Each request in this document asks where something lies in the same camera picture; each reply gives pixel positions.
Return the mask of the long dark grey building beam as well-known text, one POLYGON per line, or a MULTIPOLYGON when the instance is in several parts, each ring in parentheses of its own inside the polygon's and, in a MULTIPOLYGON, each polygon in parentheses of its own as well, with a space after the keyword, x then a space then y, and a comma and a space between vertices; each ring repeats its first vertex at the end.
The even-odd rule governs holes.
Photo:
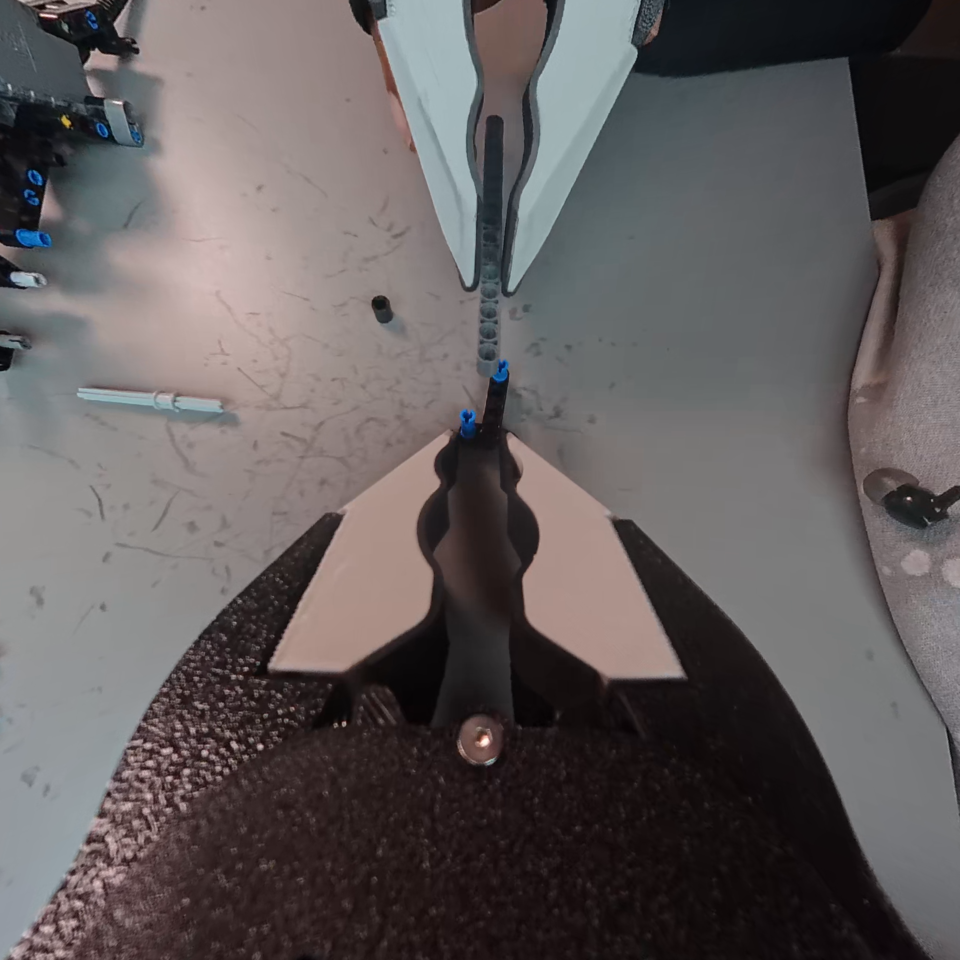
POLYGON ((504 122, 486 117, 482 196, 479 206, 479 307, 477 372, 492 377, 500 359, 500 297, 503 260, 504 122))

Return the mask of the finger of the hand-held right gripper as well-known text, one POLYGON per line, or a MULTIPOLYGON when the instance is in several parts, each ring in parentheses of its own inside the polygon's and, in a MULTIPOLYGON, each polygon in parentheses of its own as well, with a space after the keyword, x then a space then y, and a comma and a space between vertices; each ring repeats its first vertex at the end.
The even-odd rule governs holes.
POLYGON ((507 208, 507 296, 545 244, 647 41, 645 1, 558 1, 546 8, 544 42, 522 98, 524 151, 507 208))
POLYGON ((463 289, 473 291, 481 270, 475 135, 482 69, 472 3, 374 2, 373 17, 439 226, 463 289))

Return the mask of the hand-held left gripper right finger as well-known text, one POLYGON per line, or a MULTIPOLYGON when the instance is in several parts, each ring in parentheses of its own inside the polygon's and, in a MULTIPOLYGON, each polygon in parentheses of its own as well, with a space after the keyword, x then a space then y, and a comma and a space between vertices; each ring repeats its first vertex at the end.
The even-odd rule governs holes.
POLYGON ((684 681, 612 513, 512 433, 501 467, 526 624, 604 680, 684 681))

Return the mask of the grey desk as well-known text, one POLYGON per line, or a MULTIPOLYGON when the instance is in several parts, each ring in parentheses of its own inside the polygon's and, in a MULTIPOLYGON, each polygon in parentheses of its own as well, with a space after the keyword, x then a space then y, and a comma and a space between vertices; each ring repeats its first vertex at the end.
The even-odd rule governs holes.
MULTIPOLYGON (((2 375, 2 955, 201 630, 479 402, 477 297, 347 2, 130 6, 141 54, 90 72, 147 146, 78 150, 19 256, 49 286, 2 291, 32 342, 2 375)), ((847 440, 875 277, 844 62, 632 76, 507 301, 509 418, 757 646, 901 916, 958 958, 949 737, 847 440)))

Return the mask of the black plastic part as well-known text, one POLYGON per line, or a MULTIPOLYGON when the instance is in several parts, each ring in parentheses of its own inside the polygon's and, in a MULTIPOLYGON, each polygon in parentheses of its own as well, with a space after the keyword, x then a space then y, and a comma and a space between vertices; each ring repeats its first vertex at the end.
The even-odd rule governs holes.
POLYGON ((934 493, 922 486, 917 477, 893 467, 871 471, 861 486, 864 495, 891 519, 916 530, 948 520, 951 508, 959 501, 958 485, 934 493))

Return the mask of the large black brick model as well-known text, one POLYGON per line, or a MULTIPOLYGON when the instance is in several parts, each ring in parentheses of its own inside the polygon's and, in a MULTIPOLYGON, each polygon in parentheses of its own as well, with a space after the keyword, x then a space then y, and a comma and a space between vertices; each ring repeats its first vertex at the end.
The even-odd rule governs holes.
POLYGON ((93 94, 86 64, 99 52, 139 54, 116 23, 128 1, 1 3, 2 249, 48 249, 42 210, 50 175, 82 142, 141 149, 138 115, 93 94))

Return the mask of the black piece with blue pins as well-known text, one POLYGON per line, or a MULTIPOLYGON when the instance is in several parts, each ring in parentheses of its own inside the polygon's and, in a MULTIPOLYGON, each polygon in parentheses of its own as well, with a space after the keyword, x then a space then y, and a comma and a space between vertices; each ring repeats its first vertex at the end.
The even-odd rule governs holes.
POLYGON ((461 441, 485 450, 500 444, 509 384, 509 362, 499 359, 487 381, 483 414, 479 416, 474 409, 462 409, 460 413, 458 437, 461 441))

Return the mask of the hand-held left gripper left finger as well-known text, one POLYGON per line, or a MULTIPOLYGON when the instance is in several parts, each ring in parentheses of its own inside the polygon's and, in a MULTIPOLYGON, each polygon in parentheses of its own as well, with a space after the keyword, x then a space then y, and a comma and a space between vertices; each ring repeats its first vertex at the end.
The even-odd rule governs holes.
POLYGON ((445 430, 349 501, 282 633, 271 674, 334 676, 426 624, 443 597, 459 439, 445 430))

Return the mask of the long light grey axle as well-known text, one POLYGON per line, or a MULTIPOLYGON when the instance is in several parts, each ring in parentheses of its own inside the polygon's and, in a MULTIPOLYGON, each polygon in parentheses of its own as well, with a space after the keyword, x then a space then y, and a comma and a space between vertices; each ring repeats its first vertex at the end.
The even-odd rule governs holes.
POLYGON ((213 415, 225 413, 224 403, 220 399, 197 397, 174 391, 81 387, 76 391, 76 397, 85 402, 145 407, 163 412, 213 415))

